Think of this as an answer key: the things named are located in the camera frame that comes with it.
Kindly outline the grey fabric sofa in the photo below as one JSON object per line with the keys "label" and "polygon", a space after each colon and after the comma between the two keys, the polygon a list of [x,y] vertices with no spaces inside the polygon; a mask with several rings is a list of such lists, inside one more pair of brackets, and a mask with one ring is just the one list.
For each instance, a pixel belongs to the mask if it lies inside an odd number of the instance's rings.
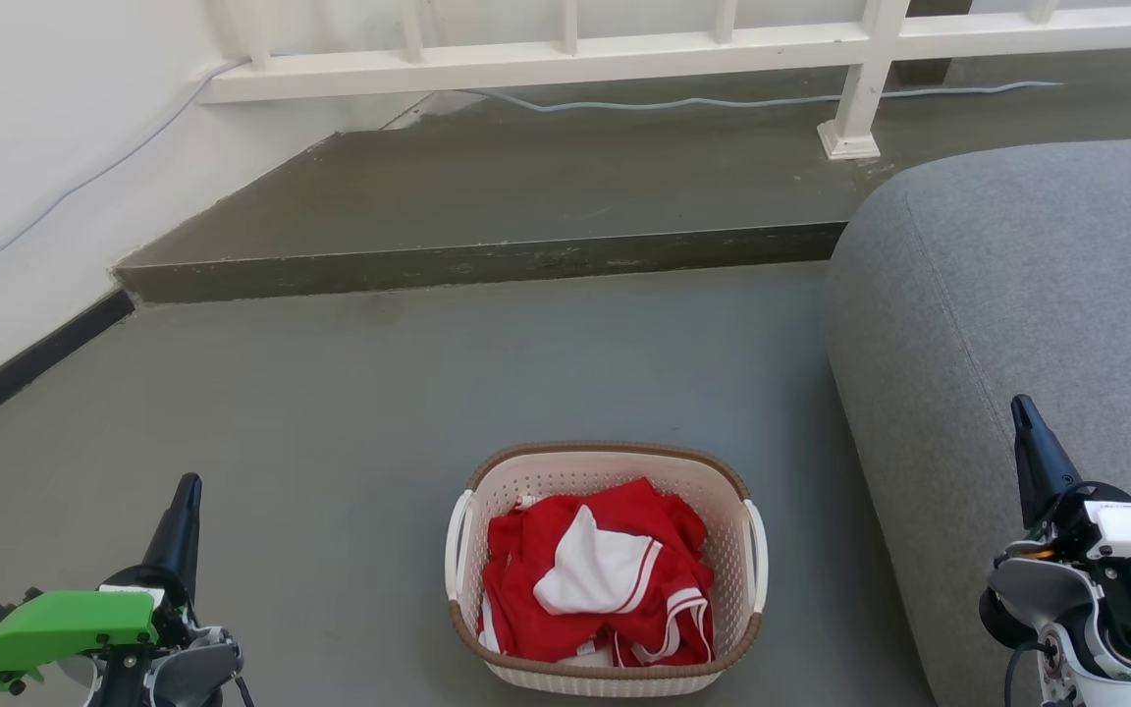
{"label": "grey fabric sofa", "polygon": [[979,623],[1022,536],[1015,395],[1083,478],[1131,494],[1131,140],[903,171],[829,262],[826,342],[936,707],[1002,707]]}

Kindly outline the white wooden railing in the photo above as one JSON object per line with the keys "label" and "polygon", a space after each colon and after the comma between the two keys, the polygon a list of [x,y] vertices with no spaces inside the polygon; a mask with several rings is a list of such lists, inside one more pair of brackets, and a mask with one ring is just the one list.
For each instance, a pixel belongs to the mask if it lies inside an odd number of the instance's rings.
{"label": "white wooden railing", "polygon": [[860,18],[740,27],[740,0],[711,0],[703,31],[588,37],[580,0],[554,5],[554,36],[529,43],[428,45],[425,0],[390,0],[399,41],[369,52],[275,52],[257,0],[228,0],[243,58],[202,81],[207,104],[426,92],[477,92],[782,69],[847,68],[827,157],[875,157],[872,124],[889,68],[906,60],[1131,49],[1131,0],[1015,0],[1017,12],[910,12],[912,0],[863,0]]}

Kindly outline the red and white garment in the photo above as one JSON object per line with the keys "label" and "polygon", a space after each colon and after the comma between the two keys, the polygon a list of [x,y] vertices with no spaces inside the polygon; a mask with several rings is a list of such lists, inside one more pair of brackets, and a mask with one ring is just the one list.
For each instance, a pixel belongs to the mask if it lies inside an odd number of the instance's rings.
{"label": "red and white garment", "polygon": [[715,657],[708,527],[647,478],[526,495],[486,528],[480,643],[508,657],[616,669]]}

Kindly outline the black baseboard strip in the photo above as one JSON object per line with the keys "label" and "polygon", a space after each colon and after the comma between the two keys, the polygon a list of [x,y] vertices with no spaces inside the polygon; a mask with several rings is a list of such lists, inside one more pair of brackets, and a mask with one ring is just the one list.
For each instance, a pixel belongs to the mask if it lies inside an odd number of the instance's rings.
{"label": "black baseboard strip", "polygon": [[97,339],[135,312],[135,302],[126,290],[118,288],[100,299],[80,316],[57,328],[31,348],[23,350],[0,365],[0,407],[44,376],[50,368]]}

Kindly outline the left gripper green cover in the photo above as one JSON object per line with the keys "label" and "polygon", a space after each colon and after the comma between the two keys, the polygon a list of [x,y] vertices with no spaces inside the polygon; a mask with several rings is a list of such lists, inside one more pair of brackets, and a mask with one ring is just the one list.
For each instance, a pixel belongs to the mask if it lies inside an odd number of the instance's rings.
{"label": "left gripper green cover", "polygon": [[180,648],[192,613],[202,480],[185,473],[143,557],[94,590],[50,590],[0,619],[0,690],[46,664],[113,648]]}

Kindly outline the cream plastic laundry basket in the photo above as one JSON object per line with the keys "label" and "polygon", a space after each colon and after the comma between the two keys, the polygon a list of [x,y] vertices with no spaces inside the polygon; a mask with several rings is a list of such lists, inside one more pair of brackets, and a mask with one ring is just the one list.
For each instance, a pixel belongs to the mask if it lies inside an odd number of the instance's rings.
{"label": "cream plastic laundry basket", "polygon": [[[681,497],[708,528],[703,560],[715,575],[709,594],[714,659],[616,669],[598,661],[546,663],[487,650],[480,643],[480,613],[489,521],[526,495],[593,494],[634,478]],[[651,698],[700,692],[757,640],[769,572],[766,524],[744,482],[726,462],[694,449],[597,440],[504,449],[472,474],[446,533],[444,587],[458,638],[500,680],[559,695]]]}

